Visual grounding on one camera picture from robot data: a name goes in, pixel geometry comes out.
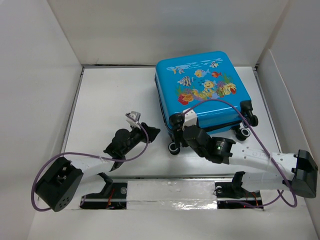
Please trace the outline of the blue hard-shell suitcase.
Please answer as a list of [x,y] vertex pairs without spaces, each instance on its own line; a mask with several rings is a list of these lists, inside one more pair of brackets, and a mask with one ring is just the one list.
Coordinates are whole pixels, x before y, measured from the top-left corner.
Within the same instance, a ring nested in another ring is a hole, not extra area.
[[259,124],[244,83],[222,51],[161,60],[154,81],[172,155],[187,146],[182,137],[186,117],[181,113],[191,107],[197,125],[208,134],[233,130],[239,141],[245,141],[250,136],[247,124]]

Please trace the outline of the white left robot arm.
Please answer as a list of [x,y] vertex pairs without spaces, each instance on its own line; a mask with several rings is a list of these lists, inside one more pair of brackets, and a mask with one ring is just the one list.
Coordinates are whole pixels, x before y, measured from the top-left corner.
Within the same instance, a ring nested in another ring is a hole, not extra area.
[[48,160],[37,173],[31,187],[31,205],[38,212],[38,196],[46,204],[46,210],[60,212],[77,196],[97,194],[107,198],[112,191],[113,180],[107,175],[128,162],[126,155],[139,143],[149,146],[160,129],[135,121],[131,129],[117,130],[104,152],[107,157],[81,152],[63,152]]

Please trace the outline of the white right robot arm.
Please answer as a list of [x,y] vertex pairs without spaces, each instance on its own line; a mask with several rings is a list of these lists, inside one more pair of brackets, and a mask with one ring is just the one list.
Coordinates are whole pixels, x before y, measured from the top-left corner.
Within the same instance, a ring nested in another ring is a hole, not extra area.
[[247,192],[260,190],[293,190],[297,196],[308,199],[317,196],[318,166],[306,150],[266,154],[229,138],[211,137],[197,125],[182,128],[178,135],[199,157],[214,164],[257,170],[238,171],[231,182],[220,183],[216,188],[219,198],[240,199]]

